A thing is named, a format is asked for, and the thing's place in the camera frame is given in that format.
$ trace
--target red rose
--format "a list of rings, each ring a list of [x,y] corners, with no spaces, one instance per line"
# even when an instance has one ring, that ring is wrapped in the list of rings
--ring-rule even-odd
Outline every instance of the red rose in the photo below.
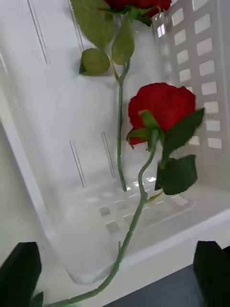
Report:
[[[153,83],[139,89],[128,105],[128,115],[133,126],[132,130],[143,128],[139,111],[147,110],[158,122],[162,131],[166,132],[178,120],[189,116],[195,111],[196,96],[183,87],[175,87],[166,83]],[[130,144],[144,142],[140,138],[131,138]]]
[[[168,10],[171,4],[171,0],[105,0],[110,7],[116,10],[122,10],[126,6],[136,6],[139,9],[148,9],[155,5],[158,5],[161,10]],[[158,8],[152,9],[148,13],[144,14],[150,18],[159,12]]]

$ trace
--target white plastic basket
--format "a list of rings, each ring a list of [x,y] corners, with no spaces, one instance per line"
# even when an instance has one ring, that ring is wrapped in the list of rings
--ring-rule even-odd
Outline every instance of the white plastic basket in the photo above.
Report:
[[[67,0],[0,0],[0,117],[44,232],[77,283],[105,277],[139,202],[148,158],[133,151],[127,103],[153,82],[183,84],[206,107],[203,127],[176,154],[195,153],[199,182],[145,206],[122,266],[229,218],[229,0],[177,0],[152,28],[134,22],[125,82],[124,193],[116,169],[117,87],[112,73],[78,75],[81,34]],[[144,183],[154,191],[155,160]]]

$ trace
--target rose leaf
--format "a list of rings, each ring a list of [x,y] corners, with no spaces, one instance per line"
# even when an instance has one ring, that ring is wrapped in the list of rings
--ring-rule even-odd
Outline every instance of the rose leaf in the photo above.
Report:
[[[196,182],[195,159],[194,154],[179,160],[169,159],[164,169],[158,169],[157,182],[166,195],[185,192]]]
[[[125,65],[132,57],[135,41],[132,24],[128,14],[121,22],[121,27],[112,45],[112,58],[117,65]]]
[[[195,130],[201,125],[204,117],[204,108],[196,110],[183,121],[177,122],[165,133],[163,145],[163,161],[167,160],[170,153],[184,146],[194,135]]]
[[[142,121],[145,127],[149,129],[160,128],[158,122],[149,111],[147,110],[139,111],[138,115],[142,117]]]
[[[104,0],[70,0],[75,18],[84,35],[98,48],[107,46],[114,37],[113,15]]]
[[[110,67],[110,61],[103,51],[90,48],[83,51],[80,61],[79,74],[85,76],[97,76],[106,72]]]

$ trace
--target green stem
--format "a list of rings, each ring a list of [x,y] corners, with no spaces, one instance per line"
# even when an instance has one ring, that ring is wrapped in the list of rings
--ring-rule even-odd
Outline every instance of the green stem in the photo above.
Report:
[[[84,294],[81,294],[79,296],[76,296],[76,297],[73,297],[71,299],[66,299],[66,300],[63,300],[63,301],[60,301],[58,303],[54,303],[54,304],[51,304],[51,305],[48,305],[48,307],[63,307],[63,306],[67,306],[67,305],[70,305],[70,304],[75,304],[75,303],[78,303],[80,301],[83,301],[85,299],[88,299],[90,297],[93,297],[93,296],[96,296],[98,295],[101,291],[103,291],[109,284],[110,282],[113,280],[113,278],[115,277],[115,275],[117,274],[118,270],[119,270],[119,265],[125,255],[125,252],[126,252],[126,249],[128,247],[128,244],[133,236],[133,232],[137,226],[137,223],[138,223],[138,220],[140,218],[140,215],[141,215],[141,212],[143,210],[143,207],[145,205],[145,203],[147,202],[147,192],[145,191],[144,189],[144,186],[143,186],[143,182],[142,182],[142,177],[143,177],[143,174],[145,172],[145,170],[149,167],[149,165],[151,164],[152,162],[152,159],[154,157],[154,154],[155,154],[155,151],[156,151],[156,144],[157,144],[157,140],[158,140],[158,136],[159,136],[159,133],[157,130],[154,130],[152,132],[152,146],[151,146],[151,151],[150,151],[150,156],[149,156],[149,159],[148,161],[145,163],[145,165],[142,167],[142,169],[140,170],[139,172],[139,175],[138,175],[138,183],[139,183],[139,188],[140,188],[140,203],[139,203],[139,206],[134,214],[134,217],[133,217],[133,220],[132,220],[132,223],[129,227],[129,231],[126,235],[126,238],[122,244],[122,247],[119,248],[119,253],[118,253],[118,256],[117,256],[117,259],[116,259],[116,262],[109,274],[109,276],[103,281],[103,283],[97,288],[97,289],[94,289],[92,291],[89,291],[87,293],[84,293]],[[160,194],[152,197],[151,199],[156,199],[158,196],[160,196]]]
[[[118,172],[120,175],[120,180],[122,184],[122,188],[124,192],[127,191],[126,188],[126,182],[123,176],[122,172],[122,165],[121,165],[121,128],[122,128],[122,104],[123,104],[123,84],[125,77],[128,74],[130,68],[130,61],[127,62],[126,67],[123,69],[123,73],[119,78],[119,104],[118,104],[118,125],[117,125],[117,167],[118,167]]]

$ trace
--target dark gray surface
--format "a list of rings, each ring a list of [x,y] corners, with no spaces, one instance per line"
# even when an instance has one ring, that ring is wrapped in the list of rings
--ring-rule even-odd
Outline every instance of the dark gray surface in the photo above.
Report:
[[[201,295],[189,266],[105,307],[201,307]]]

